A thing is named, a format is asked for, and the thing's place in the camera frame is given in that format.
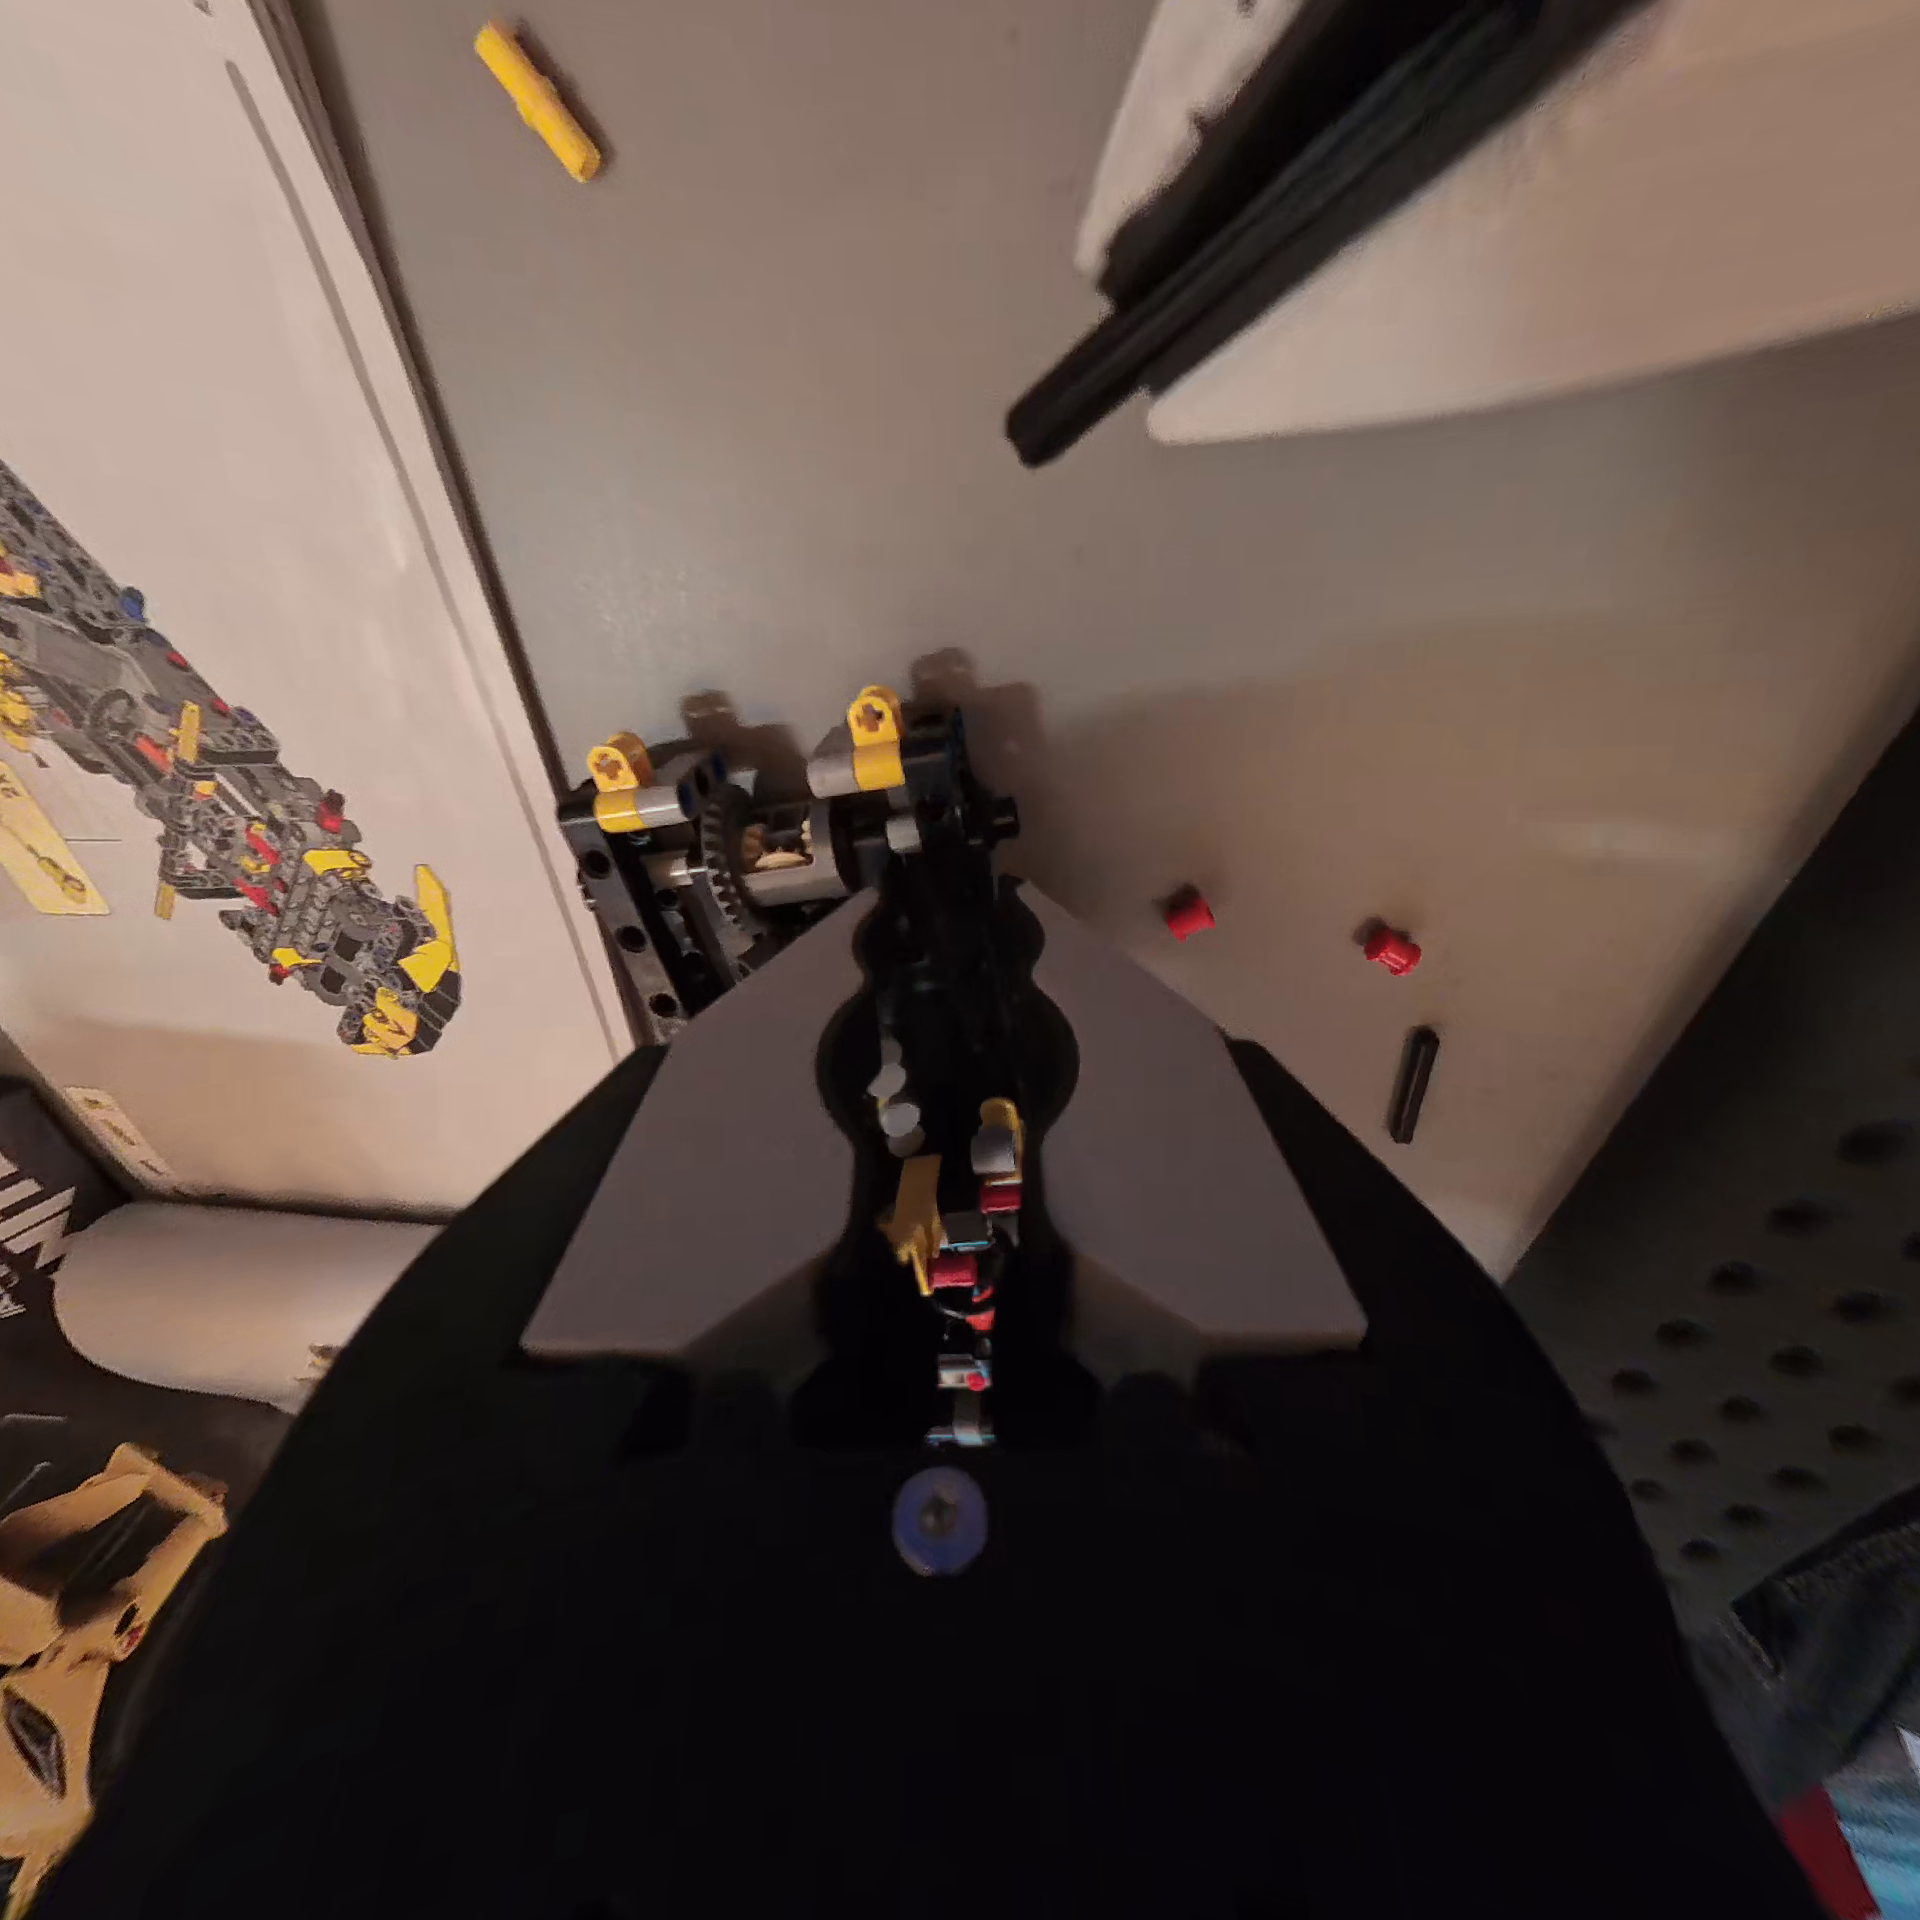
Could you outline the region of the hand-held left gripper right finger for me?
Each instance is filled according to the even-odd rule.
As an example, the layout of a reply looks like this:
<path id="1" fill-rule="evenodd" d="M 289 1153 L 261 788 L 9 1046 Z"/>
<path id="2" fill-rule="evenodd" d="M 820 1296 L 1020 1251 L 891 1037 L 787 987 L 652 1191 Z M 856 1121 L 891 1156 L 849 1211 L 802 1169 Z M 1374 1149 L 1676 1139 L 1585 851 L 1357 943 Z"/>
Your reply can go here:
<path id="1" fill-rule="evenodd" d="M 1206 1361 L 1351 1355 L 1366 1310 L 1243 1092 L 1227 1035 L 1032 882 L 1036 995 L 1075 1086 L 1036 1142 L 1069 1245 L 1069 1355 L 1094 1381 L 1195 1381 Z"/>

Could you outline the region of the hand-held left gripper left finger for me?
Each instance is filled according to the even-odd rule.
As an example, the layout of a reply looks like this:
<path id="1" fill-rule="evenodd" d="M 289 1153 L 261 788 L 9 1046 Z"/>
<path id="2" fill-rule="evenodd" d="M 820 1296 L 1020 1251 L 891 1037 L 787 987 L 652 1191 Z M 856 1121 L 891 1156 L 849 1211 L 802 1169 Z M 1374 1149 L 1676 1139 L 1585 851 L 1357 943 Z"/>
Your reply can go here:
<path id="1" fill-rule="evenodd" d="M 824 1361 L 816 1283 L 856 1153 L 820 1093 L 820 1044 L 860 990 L 872 906 L 872 888 L 846 896 L 666 1046 L 531 1311 L 531 1361 Z"/>

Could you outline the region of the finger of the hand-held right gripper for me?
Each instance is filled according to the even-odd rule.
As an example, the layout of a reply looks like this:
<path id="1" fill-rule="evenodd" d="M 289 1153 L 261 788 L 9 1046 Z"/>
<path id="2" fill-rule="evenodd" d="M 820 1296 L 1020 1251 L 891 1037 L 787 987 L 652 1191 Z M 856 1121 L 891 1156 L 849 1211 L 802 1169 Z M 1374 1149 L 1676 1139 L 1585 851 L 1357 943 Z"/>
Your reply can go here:
<path id="1" fill-rule="evenodd" d="M 1333 123 L 1387 123 L 1391 80 L 1468 7 L 1156 7 L 1121 88 L 1075 271 L 1140 300 Z"/>
<path id="2" fill-rule="evenodd" d="M 1920 7 L 1468 7 L 1005 410 L 1049 467 L 1537 405 L 1920 300 Z"/>

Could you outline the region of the black yellow lego car chassis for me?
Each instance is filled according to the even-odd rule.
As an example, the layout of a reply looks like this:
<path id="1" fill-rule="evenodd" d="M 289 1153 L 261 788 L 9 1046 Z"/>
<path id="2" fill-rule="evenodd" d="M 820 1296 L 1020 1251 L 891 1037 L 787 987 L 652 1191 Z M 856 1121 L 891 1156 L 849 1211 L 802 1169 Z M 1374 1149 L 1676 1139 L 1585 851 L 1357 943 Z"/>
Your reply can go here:
<path id="1" fill-rule="evenodd" d="M 1075 1440 L 1102 1393 L 1064 1350 L 1069 1251 L 1036 1181 L 1075 1044 L 1032 987 L 1041 929 L 996 873 L 1020 822 L 977 778 L 967 713 L 865 683 L 797 788 L 706 736 L 658 759 L 618 732 L 584 769 L 558 838 L 638 1001 L 638 1100 L 716 995 L 879 891 L 865 983 L 820 1044 L 820 1093 L 856 1153 L 816 1283 L 824 1361 L 645 1366 L 688 1398 L 747 1381 L 797 1450 Z"/>

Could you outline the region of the yellow lego pin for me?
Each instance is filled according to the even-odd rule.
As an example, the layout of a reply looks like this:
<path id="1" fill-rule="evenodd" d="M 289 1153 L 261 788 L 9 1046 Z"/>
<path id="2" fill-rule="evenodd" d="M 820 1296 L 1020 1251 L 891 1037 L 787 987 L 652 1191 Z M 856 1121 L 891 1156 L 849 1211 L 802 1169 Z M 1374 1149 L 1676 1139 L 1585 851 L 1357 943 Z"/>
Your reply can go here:
<path id="1" fill-rule="evenodd" d="M 602 144 L 584 134 L 546 66 L 517 45 L 517 37 L 503 22 L 487 22 L 477 24 L 473 53 L 533 139 L 558 162 L 558 169 L 572 180 L 591 180 L 602 169 Z"/>

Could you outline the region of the lego set cardboard box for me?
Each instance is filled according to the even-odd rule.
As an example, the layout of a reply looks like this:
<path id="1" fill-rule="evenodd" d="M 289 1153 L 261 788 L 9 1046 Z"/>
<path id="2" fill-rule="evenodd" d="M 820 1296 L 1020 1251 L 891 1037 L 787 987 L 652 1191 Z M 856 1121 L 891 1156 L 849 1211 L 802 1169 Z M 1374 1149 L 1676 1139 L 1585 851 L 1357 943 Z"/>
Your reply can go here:
<path id="1" fill-rule="evenodd" d="M 0 1896 L 25 1913 L 150 1705 L 219 1541 L 289 1418 L 126 1381 L 53 1310 L 66 1237 L 126 1211 L 111 1169 L 0 1086 Z"/>

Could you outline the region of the open lego instruction booklet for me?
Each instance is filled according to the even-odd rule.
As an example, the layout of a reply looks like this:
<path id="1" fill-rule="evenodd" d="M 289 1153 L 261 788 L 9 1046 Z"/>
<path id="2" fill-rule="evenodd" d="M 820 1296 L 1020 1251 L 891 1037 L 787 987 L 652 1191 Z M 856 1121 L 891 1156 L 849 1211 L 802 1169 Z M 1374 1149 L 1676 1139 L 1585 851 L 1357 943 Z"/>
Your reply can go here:
<path id="1" fill-rule="evenodd" d="M 82 1361 L 297 1412 L 624 1056 L 277 7 L 7 7 L 7 1037 L 130 1172 Z"/>

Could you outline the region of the red badge card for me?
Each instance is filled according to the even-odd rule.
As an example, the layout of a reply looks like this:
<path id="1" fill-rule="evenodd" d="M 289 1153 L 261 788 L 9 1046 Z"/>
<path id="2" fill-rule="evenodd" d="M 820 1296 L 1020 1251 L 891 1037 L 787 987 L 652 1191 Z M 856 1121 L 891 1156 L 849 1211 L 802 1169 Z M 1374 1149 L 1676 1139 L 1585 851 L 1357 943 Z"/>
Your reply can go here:
<path id="1" fill-rule="evenodd" d="M 1788 1808 L 1779 1808 L 1777 1825 L 1826 1920 L 1885 1913 L 1826 1788 L 1805 1788 Z"/>

